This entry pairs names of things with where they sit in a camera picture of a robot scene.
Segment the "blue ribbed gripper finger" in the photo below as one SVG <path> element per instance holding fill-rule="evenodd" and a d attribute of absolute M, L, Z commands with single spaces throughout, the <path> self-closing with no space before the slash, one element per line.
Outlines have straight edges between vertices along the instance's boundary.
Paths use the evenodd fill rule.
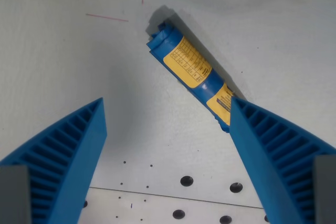
<path fill-rule="evenodd" d="M 335 223 L 335 148 L 233 98 L 229 133 L 270 223 Z"/>
<path fill-rule="evenodd" d="M 32 223 L 77 223 L 107 138 L 103 98 L 47 127 L 1 165 L 28 169 Z"/>

